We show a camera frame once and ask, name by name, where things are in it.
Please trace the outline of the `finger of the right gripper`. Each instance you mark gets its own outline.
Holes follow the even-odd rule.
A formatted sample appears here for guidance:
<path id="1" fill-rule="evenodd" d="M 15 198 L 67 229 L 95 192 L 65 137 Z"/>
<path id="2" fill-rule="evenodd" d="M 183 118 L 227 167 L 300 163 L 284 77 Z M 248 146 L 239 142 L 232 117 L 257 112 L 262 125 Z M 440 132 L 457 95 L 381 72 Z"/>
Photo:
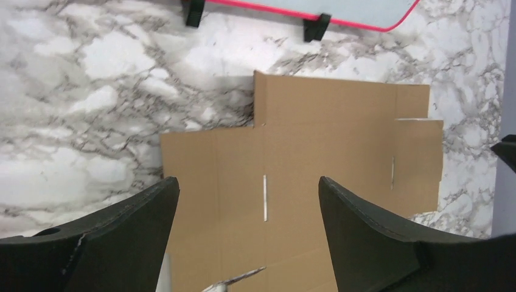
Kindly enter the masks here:
<path id="1" fill-rule="evenodd" d="M 516 172 L 516 135 L 509 134 L 490 149 L 500 158 L 513 172 Z"/>

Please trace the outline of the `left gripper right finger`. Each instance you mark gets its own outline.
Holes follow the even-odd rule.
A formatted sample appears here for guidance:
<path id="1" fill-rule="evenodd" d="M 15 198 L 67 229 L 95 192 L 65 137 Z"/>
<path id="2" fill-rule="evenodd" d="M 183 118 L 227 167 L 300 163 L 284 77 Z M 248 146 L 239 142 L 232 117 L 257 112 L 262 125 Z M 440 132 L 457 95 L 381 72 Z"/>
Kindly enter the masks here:
<path id="1" fill-rule="evenodd" d="M 319 204 L 339 291 L 514 291 L 515 235 L 429 228 L 321 177 Z"/>

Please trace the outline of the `brown cardboard box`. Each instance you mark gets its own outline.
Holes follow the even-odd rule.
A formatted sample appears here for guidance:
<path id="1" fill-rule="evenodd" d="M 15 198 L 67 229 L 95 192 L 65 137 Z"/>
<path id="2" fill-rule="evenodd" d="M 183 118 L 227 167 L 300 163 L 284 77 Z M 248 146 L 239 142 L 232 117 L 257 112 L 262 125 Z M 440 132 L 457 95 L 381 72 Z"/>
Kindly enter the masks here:
<path id="1" fill-rule="evenodd" d="M 254 73 L 254 125 L 170 132 L 180 184 L 167 247 L 173 291 L 247 271 L 232 291 L 336 291 L 319 208 L 327 176 L 403 217 L 438 206 L 441 120 L 430 87 Z"/>

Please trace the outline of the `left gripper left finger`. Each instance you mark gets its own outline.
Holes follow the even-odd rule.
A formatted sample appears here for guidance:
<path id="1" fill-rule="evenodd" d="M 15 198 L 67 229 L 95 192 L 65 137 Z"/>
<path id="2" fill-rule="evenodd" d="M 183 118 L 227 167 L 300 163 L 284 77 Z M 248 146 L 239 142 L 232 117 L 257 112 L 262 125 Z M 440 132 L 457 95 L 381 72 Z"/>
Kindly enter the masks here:
<path id="1" fill-rule="evenodd" d="M 155 291 L 180 195 L 168 177 L 31 237 L 1 239 L 2 291 Z"/>

